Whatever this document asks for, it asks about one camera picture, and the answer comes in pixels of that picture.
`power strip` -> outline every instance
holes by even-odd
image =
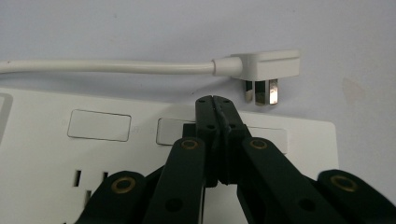
[[[0,88],[0,106],[0,223],[9,224],[74,223],[104,178],[150,174],[164,165],[182,124],[194,122],[191,105],[59,92]],[[304,175],[338,167],[331,123],[240,115]],[[204,223],[247,223],[235,186],[207,189],[204,214]]]

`screw hole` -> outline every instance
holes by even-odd
[[[300,207],[303,208],[305,211],[308,211],[308,212],[315,211],[315,203],[312,202],[312,200],[301,199],[298,202],[298,205],[300,205]]]
[[[169,199],[166,201],[165,208],[169,212],[177,212],[183,207],[183,202],[180,199]]]

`brass screw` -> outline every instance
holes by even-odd
[[[256,149],[265,149],[268,147],[267,143],[262,140],[252,140],[250,141],[250,146]]]
[[[339,189],[343,189],[348,192],[355,192],[358,189],[358,185],[355,181],[343,176],[343,175],[334,175],[330,178],[332,184],[335,185]]]
[[[113,192],[117,194],[128,193],[134,188],[135,185],[136,181],[133,178],[129,176],[124,176],[118,178],[116,181],[113,182],[113,184],[111,185],[111,190],[113,190]]]
[[[196,147],[198,147],[198,143],[194,140],[185,140],[181,143],[181,146],[184,149],[195,149]]]

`white cable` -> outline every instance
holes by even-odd
[[[214,62],[152,63],[115,60],[29,60],[0,62],[0,74],[49,71],[196,75],[214,74],[215,65]]]

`white plug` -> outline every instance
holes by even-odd
[[[248,102],[253,99],[254,81],[256,105],[265,105],[267,101],[269,105],[277,104],[277,80],[282,77],[298,76],[300,73],[299,50],[233,54],[229,58],[213,60],[213,62],[215,64],[214,76],[230,76],[246,81]],[[236,69],[240,64],[242,64],[242,69]],[[231,74],[231,69],[241,72]]]

